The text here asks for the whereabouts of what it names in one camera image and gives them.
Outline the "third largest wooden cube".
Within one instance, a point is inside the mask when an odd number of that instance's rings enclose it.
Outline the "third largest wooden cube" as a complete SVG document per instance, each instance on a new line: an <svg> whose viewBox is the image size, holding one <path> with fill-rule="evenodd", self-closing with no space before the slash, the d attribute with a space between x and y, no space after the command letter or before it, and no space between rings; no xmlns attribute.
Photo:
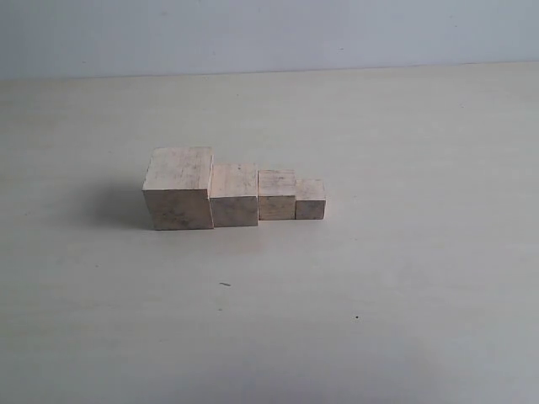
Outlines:
<svg viewBox="0 0 539 404"><path fill-rule="evenodd" d="M294 220L296 175L292 169L258 170L260 221Z"/></svg>

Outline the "second largest wooden cube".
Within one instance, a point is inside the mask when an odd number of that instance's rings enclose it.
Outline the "second largest wooden cube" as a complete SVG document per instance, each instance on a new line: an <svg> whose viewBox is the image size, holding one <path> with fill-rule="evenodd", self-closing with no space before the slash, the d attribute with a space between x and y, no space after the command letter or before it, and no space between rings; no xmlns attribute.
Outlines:
<svg viewBox="0 0 539 404"><path fill-rule="evenodd" d="M215 164L210 204L214 227L257 226L257 166L254 163Z"/></svg>

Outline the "smallest wooden cube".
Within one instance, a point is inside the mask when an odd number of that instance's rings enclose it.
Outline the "smallest wooden cube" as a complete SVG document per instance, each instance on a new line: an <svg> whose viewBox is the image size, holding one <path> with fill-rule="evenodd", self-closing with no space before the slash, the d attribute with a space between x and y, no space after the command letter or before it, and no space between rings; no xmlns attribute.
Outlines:
<svg viewBox="0 0 539 404"><path fill-rule="evenodd" d="M326 193L322 179L296 180L297 220L322 220L325 214Z"/></svg>

